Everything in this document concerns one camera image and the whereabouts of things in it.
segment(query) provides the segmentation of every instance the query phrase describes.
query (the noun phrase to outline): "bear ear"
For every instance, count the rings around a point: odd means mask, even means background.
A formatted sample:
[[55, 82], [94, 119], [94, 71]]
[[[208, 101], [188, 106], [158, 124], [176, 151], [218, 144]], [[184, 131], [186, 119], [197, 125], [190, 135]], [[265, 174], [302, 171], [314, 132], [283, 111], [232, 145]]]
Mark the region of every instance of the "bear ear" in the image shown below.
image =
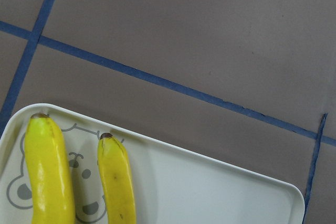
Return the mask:
[[32, 191], [24, 175], [14, 178], [7, 187], [7, 199], [18, 209], [33, 207]]

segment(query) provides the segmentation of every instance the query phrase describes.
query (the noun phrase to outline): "tray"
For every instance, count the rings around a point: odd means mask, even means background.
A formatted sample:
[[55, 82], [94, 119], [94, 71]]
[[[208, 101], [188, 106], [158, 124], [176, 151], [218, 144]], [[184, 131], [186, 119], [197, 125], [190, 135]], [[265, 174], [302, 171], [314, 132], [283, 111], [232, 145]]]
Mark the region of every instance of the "tray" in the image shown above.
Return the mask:
[[0, 140], [0, 222], [30, 224], [32, 199], [23, 141], [29, 117], [49, 114], [64, 133], [76, 223], [107, 223], [97, 166], [101, 133], [129, 153], [138, 224], [299, 224], [301, 192], [285, 183], [52, 104], [15, 113]]

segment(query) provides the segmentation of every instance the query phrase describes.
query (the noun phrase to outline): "cartoon character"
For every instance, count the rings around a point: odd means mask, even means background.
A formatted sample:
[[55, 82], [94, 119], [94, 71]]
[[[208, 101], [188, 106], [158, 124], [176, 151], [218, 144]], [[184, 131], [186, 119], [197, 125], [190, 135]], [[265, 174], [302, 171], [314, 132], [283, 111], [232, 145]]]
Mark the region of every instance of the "cartoon character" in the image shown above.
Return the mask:
[[[62, 130], [66, 142], [69, 167], [76, 203], [76, 219], [79, 223], [96, 223], [106, 218], [104, 195], [97, 164], [99, 131], [91, 131], [77, 124]], [[22, 160], [18, 176], [7, 186], [7, 199], [18, 209], [33, 207], [32, 191], [24, 154], [24, 135], [20, 140]]]

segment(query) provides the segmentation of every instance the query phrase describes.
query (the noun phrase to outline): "banana tip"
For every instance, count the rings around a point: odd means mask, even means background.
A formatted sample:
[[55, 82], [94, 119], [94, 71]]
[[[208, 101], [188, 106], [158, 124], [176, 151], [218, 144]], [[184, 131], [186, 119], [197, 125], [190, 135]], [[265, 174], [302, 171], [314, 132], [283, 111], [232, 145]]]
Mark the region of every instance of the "banana tip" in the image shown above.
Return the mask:
[[48, 115], [43, 114], [43, 113], [36, 113], [34, 115], [32, 115], [30, 118], [48, 118]]
[[111, 133], [103, 133], [100, 135], [100, 139], [112, 137]]

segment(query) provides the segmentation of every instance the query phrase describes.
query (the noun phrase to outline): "plastic banana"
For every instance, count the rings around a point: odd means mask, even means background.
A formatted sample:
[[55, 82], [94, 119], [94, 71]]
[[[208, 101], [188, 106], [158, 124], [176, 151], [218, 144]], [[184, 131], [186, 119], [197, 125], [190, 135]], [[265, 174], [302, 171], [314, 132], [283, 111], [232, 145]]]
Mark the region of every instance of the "plastic banana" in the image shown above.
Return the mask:
[[125, 147], [110, 133], [98, 143], [98, 166], [109, 224], [135, 224], [132, 174]]
[[24, 148], [33, 198], [31, 224], [74, 224], [74, 194], [60, 128], [45, 114], [32, 115]]

